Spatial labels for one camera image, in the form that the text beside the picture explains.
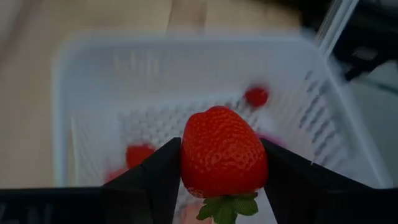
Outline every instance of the strawberry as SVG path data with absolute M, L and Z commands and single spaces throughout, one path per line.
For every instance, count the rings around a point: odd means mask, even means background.
M 197 218 L 233 223 L 253 215 L 255 191 L 266 183 L 266 152 L 251 127 L 234 111 L 214 106 L 192 115 L 181 148 L 181 178 L 187 190 L 206 198 Z
M 146 158 L 155 152 L 150 144 L 132 145 L 127 147 L 126 164 L 128 168 L 133 168 L 141 164 Z
M 245 92 L 244 97 L 253 108 L 260 108 L 267 103 L 268 91 L 263 87 L 253 87 Z

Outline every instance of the green strawberry calyx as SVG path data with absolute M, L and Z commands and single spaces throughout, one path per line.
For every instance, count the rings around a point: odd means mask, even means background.
M 206 198 L 197 220 L 213 218 L 217 224 L 234 224 L 238 215 L 254 215 L 259 209 L 254 200 L 258 193 Z

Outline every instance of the wooden surface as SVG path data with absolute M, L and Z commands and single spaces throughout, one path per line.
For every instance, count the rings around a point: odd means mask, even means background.
M 0 187 L 52 186 L 50 66 L 79 30 L 172 35 L 298 28 L 299 14 L 255 0 L 26 0 L 0 52 Z

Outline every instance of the white plastic basket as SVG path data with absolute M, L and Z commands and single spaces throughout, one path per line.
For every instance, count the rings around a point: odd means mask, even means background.
M 349 90 L 317 48 L 296 35 L 137 39 L 94 33 L 64 47 L 54 75 L 58 185 L 101 185 L 105 172 L 123 163 L 127 144 L 161 146 L 181 136 L 192 113 L 228 105 L 256 131 L 315 163 L 372 187 L 392 186 Z M 241 98 L 257 82 L 267 84 L 270 98 L 253 112 Z

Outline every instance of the blurred background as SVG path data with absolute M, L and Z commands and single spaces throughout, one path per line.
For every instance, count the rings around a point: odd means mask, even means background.
M 398 2 L 355 5 L 342 0 L 0 0 L 0 187 L 53 186 L 52 63 L 64 40 L 89 29 L 157 35 L 312 30 L 327 40 L 321 47 L 353 87 L 388 168 L 398 169 Z M 336 21 L 341 13 L 352 15 Z

